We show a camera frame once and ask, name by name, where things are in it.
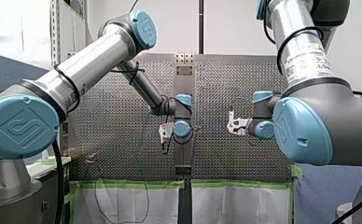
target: blue joint cap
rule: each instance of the blue joint cap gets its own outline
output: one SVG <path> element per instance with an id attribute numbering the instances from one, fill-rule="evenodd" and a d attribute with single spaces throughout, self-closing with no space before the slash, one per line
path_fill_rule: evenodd
<path id="1" fill-rule="evenodd" d="M 173 125 L 173 134 L 177 138 L 186 138 L 191 131 L 190 125 L 182 119 L 176 121 Z"/>
<path id="2" fill-rule="evenodd" d="M 158 39 L 155 22 L 146 12 L 133 10 L 130 13 L 132 31 L 143 49 L 152 49 Z"/>
<path id="3" fill-rule="evenodd" d="M 47 149 L 59 131 L 59 117 L 47 102 L 27 95 L 0 98 L 0 159 L 32 157 Z"/>
<path id="4" fill-rule="evenodd" d="M 272 91 L 256 91 L 253 93 L 253 104 L 265 101 L 273 97 Z"/>
<path id="5" fill-rule="evenodd" d="M 318 114 L 298 98 L 277 102 L 273 113 L 274 133 L 279 148 L 295 162 L 328 165 L 332 140 Z"/>
<path id="6" fill-rule="evenodd" d="M 272 139 L 274 137 L 273 122 L 268 120 L 260 122 L 255 128 L 254 135 L 264 140 Z"/>
<path id="7" fill-rule="evenodd" d="M 192 106 L 192 96 L 189 94 L 177 94 L 175 99 L 187 106 Z"/>

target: pegboard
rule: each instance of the pegboard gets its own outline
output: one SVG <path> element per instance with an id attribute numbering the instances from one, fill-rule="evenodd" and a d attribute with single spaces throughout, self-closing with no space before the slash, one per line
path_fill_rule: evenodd
<path id="1" fill-rule="evenodd" d="M 254 91 L 285 87 L 275 58 L 196 55 L 194 61 L 192 178 L 287 181 L 289 162 L 274 140 L 230 134 L 226 127 L 232 101 L 236 119 L 251 118 Z"/>
<path id="2" fill-rule="evenodd" d="M 230 102 L 235 118 L 251 116 L 254 91 L 281 91 L 274 57 L 193 55 L 194 87 L 192 177 L 287 181 L 288 160 L 274 141 L 228 133 Z M 136 58 L 160 93 L 173 96 L 175 55 L 143 54 Z M 162 155 L 159 125 L 165 117 L 148 115 L 147 105 L 121 74 L 108 74 L 81 101 L 71 116 L 79 155 L 72 179 L 174 179 L 174 151 Z M 95 153 L 96 164 L 86 162 Z"/>

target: black ring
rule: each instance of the black ring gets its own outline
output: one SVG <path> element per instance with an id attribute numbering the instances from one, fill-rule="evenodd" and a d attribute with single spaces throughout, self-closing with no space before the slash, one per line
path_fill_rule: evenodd
<path id="1" fill-rule="evenodd" d="M 253 119 L 272 119 L 272 117 L 253 117 Z"/>
<path id="2" fill-rule="evenodd" d="M 77 100 L 77 102 L 76 102 L 76 105 L 75 105 L 72 109 L 70 109 L 70 110 L 67 111 L 67 113 L 73 112 L 74 110 L 77 109 L 77 107 L 79 106 L 79 103 L 80 103 L 80 101 L 81 101 L 81 95 L 79 94 L 78 87 L 77 87 L 76 83 L 74 83 L 74 81 L 71 80 L 70 77 L 66 76 L 65 73 L 64 73 L 62 70 L 59 69 L 58 64 L 55 64 L 55 65 L 53 66 L 53 69 L 54 69 L 56 72 L 58 72 L 59 75 L 61 75 L 62 77 L 64 77 L 65 80 L 67 80 L 67 81 L 70 83 L 70 85 L 73 87 L 73 89 L 74 89 L 74 94 L 76 95 L 76 100 Z"/>
<path id="3" fill-rule="evenodd" d="M 17 85 L 20 85 L 20 86 L 26 88 L 27 90 L 32 91 L 37 96 L 39 96 L 41 99 L 46 101 L 48 104 L 50 104 L 55 109 L 55 111 L 59 115 L 60 123 L 63 123 L 65 121 L 66 116 L 65 116 L 64 111 L 59 106 L 59 104 L 55 100 L 53 100 L 53 98 L 49 94 L 47 94 L 45 91 L 41 90 L 35 84 L 33 84 L 33 83 L 29 82 L 29 81 L 26 81 L 26 80 L 22 80 Z"/>
<path id="4" fill-rule="evenodd" d="M 288 90 L 286 90 L 283 95 L 281 96 L 281 98 L 285 98 L 289 95 L 291 95 L 292 93 L 296 92 L 296 91 L 300 91 L 303 88 L 306 87 L 310 87 L 310 86 L 314 86 L 314 85 L 318 85 L 318 84 L 324 84 L 324 83 L 335 83 L 335 84 L 341 84 L 343 86 L 346 86 L 348 88 L 351 89 L 350 84 L 338 77 L 320 77 L 320 78 L 314 78 L 314 79 L 309 79 L 306 80 L 304 82 L 300 82 L 300 84 L 297 84 L 291 88 L 289 88 Z"/>
<path id="5" fill-rule="evenodd" d="M 316 32 L 318 32 L 321 36 L 320 39 L 322 40 L 324 38 L 324 31 L 322 29 L 320 29 L 319 27 L 316 26 L 308 26 L 308 27 L 304 27 L 302 29 L 299 29 L 297 31 L 295 31 L 294 33 L 292 33 L 291 35 L 289 35 L 281 44 L 279 50 L 277 51 L 277 69 L 279 70 L 280 74 L 283 75 L 283 72 L 281 70 L 281 65 L 280 65 L 280 60 L 281 60 L 281 55 L 283 54 L 283 51 L 286 47 L 286 45 L 289 43 L 289 41 L 291 41 L 294 37 L 296 37 L 297 35 L 300 35 L 302 32 L 304 31 L 309 31 L 309 30 L 314 30 Z"/>
<path id="6" fill-rule="evenodd" d="M 187 143 L 189 143 L 190 142 L 190 140 L 192 140 L 192 138 L 193 138 L 193 130 L 192 130 L 192 133 L 190 134 L 190 138 L 187 140 L 187 142 L 184 142 L 184 143 L 180 143 L 180 142 L 178 142 L 177 140 L 176 140 L 176 138 L 174 137 L 173 139 L 174 139 L 174 141 L 178 144 L 178 145 L 180 145 L 180 146 L 183 146 L 183 145 L 186 145 Z"/>

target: white wall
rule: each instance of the white wall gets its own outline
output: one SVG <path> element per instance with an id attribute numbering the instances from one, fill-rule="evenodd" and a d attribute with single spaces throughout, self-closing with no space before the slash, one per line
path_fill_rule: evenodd
<path id="1" fill-rule="evenodd" d="M 88 27 L 93 39 L 103 22 L 130 10 L 134 0 L 88 0 Z M 337 76 L 362 91 L 362 1 L 352 0 L 346 23 L 338 29 L 328 58 Z M 198 0 L 140 0 L 158 26 L 159 42 L 150 52 L 198 51 Z M 261 21 L 255 19 L 256 1 L 205 1 L 205 53 L 275 55 Z"/>
<path id="2" fill-rule="evenodd" d="M 88 28 L 96 39 L 100 26 L 109 19 L 128 13 L 134 0 L 88 0 Z M 158 28 L 158 44 L 150 52 L 176 53 L 198 49 L 197 0 L 140 0 Z"/>

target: green tape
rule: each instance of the green tape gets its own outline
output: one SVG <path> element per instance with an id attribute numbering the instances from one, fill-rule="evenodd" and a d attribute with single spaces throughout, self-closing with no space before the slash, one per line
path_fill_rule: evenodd
<path id="1" fill-rule="evenodd" d="M 212 189 L 224 187 L 239 187 L 249 189 L 292 189 L 292 183 L 270 183 L 245 180 L 192 180 L 192 187 Z"/>
<path id="2" fill-rule="evenodd" d="M 303 178 L 303 171 L 297 165 L 291 166 L 291 174 L 293 177 L 296 177 L 297 179 Z"/>
<path id="3" fill-rule="evenodd" d="M 145 186 L 144 181 L 100 179 L 73 181 L 70 186 L 75 189 L 182 189 L 184 181 L 147 181 Z"/>

